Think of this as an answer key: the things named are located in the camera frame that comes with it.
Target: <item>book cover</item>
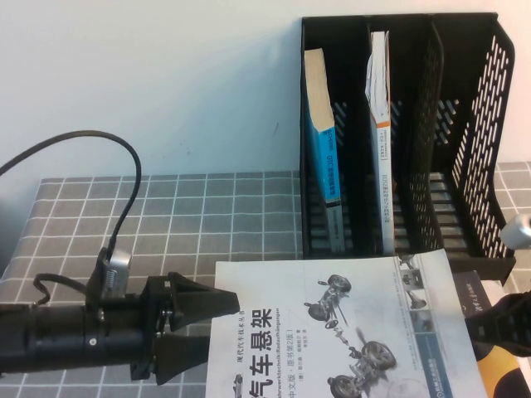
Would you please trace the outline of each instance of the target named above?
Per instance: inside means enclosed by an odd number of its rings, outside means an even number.
[[[467,318],[492,307],[475,271],[454,274],[454,282]],[[488,344],[474,342],[472,347],[489,398],[531,397],[518,361],[511,353]]]
[[[371,113],[371,146],[382,227],[382,253],[392,255],[395,239],[392,212],[388,32],[372,32],[371,43],[373,52],[367,64],[365,95]]]
[[[330,249],[333,253],[343,253],[345,241],[338,151],[322,49],[304,52],[304,77],[307,94],[306,133],[319,189],[327,209]]]
[[[482,397],[444,250],[217,263],[238,314],[212,320],[207,398]]]

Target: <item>car suspension illustration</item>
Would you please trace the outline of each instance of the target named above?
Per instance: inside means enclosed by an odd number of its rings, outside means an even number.
[[[316,321],[325,322],[324,327],[327,329],[334,329],[338,326],[338,316],[336,309],[341,313],[345,324],[347,319],[344,317],[339,302],[343,297],[347,297],[347,293],[352,289],[352,285],[348,279],[340,275],[331,275],[327,282],[319,281],[319,284],[328,286],[323,297],[317,303],[304,303],[308,307],[308,314]]]
[[[232,387],[234,390],[234,398],[241,398],[242,397],[242,390],[243,390],[243,376],[239,373],[234,378],[234,386]]]
[[[406,294],[412,301],[411,309],[421,309],[427,305],[426,300],[418,297],[412,292],[413,289],[418,289],[423,287],[421,279],[421,271],[415,268],[412,264],[413,257],[415,255],[401,255],[399,256],[400,265],[407,265],[407,268],[411,272],[402,272],[402,282],[406,288]]]
[[[350,346],[341,328],[334,328],[334,331],[335,336],[348,347],[350,351],[348,356],[356,362],[348,366],[353,373],[352,376],[329,377],[328,383],[332,396],[334,398],[361,398],[365,393],[369,397],[371,387],[381,379],[387,379],[385,371],[395,367],[397,359],[385,344],[374,341],[366,342],[359,328],[356,328],[356,331],[363,343],[361,351]]]

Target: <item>blue book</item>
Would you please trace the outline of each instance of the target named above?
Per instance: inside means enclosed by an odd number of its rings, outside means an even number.
[[[345,239],[338,151],[322,49],[304,52],[304,75],[308,97],[306,133],[319,189],[326,205],[330,249],[333,253],[343,253]]]

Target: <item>yellow object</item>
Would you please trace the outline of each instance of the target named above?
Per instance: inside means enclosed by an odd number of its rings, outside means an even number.
[[[510,371],[518,369],[519,364],[514,355],[509,354],[503,348],[494,346],[485,358],[478,361],[478,368],[483,378],[487,396],[494,398],[494,391],[499,381]],[[501,394],[498,396],[504,396],[503,391],[499,393]]]

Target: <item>white book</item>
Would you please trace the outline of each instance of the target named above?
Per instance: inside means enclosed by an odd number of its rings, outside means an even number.
[[[486,397],[444,250],[218,262],[207,398]]]
[[[372,32],[371,44],[373,52],[367,64],[365,95],[371,113],[371,145],[374,181],[380,208],[382,249],[385,255],[391,255],[395,249],[395,232],[392,214],[388,32]]]

